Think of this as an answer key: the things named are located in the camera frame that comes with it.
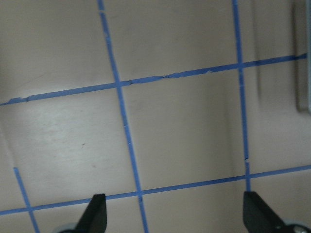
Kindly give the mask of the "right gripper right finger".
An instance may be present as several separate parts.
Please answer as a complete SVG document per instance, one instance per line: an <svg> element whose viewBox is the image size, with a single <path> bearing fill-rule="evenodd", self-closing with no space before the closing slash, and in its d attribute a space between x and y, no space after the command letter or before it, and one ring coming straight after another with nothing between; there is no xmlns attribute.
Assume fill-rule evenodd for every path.
<svg viewBox="0 0 311 233"><path fill-rule="evenodd" d="M244 192L242 218L249 233L292 232L292 228L256 192Z"/></svg>

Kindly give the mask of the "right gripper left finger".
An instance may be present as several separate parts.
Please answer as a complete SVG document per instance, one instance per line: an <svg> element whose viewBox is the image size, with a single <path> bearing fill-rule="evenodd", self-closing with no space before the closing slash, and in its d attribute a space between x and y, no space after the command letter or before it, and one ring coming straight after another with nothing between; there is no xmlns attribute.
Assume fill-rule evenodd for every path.
<svg viewBox="0 0 311 233"><path fill-rule="evenodd" d="M77 225L74 233L104 233L107 228L107 209L105 194L95 194Z"/></svg>

